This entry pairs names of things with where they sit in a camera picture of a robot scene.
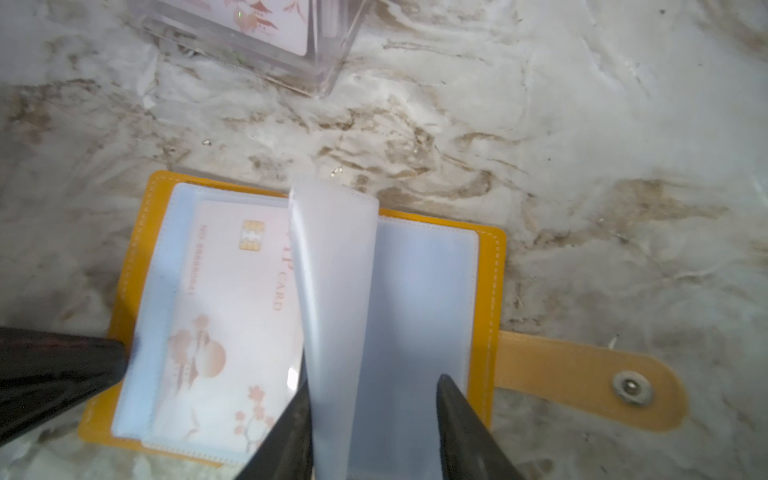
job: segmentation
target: marble countertop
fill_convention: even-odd
[[[153,171],[336,172],[503,227],[502,328],[684,381],[666,434],[497,390],[530,480],[768,472],[764,1],[375,0],[324,99],[153,41],[123,0],[3,2],[0,38],[0,325],[104,334]],[[0,449],[0,478],[235,475],[83,444],[79,412]]]

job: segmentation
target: clear plastic case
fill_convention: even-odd
[[[141,26],[198,53],[322,97],[369,0],[129,0]]]

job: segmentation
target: tan leather strap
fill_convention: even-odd
[[[651,384],[650,404],[631,406],[614,392],[611,382],[625,370]],[[540,336],[499,333],[495,384],[656,432],[678,427],[688,413],[683,384],[659,360]]]

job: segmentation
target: pink card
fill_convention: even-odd
[[[296,55],[306,55],[309,0],[162,1]]]
[[[255,452],[293,398],[302,347],[287,209],[201,201],[145,443]]]

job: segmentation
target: yellow leather cover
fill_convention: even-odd
[[[498,387],[655,432],[678,427],[688,413],[683,384],[651,356],[512,332],[501,332],[498,341]],[[651,384],[648,406],[630,406],[614,393],[611,380],[623,370],[640,373]]]
[[[108,331],[109,338],[122,341],[129,351],[134,337],[134,327],[141,295],[144,291],[144,280],[147,277],[157,235],[160,233],[165,210],[174,186],[181,182],[249,194],[284,197],[283,194],[278,192],[167,171],[158,171],[152,174],[147,189],[144,192],[144,199],[141,203],[136,225],[131,235],[131,242],[123,263],[123,270],[118,283],[118,295],[112,310],[112,321]],[[504,259],[507,244],[504,231],[494,227],[484,227],[416,214],[405,214],[394,210],[382,209],[380,213],[387,217],[434,223],[447,227],[465,228],[478,233],[480,252],[467,398],[483,422],[487,426],[490,425],[494,365],[496,362]],[[122,382],[88,402],[78,429],[80,438],[86,442],[185,458],[175,454],[146,449],[140,442],[135,440],[119,439],[112,436],[112,418],[117,408],[121,387]],[[211,462],[197,461],[216,465]]]

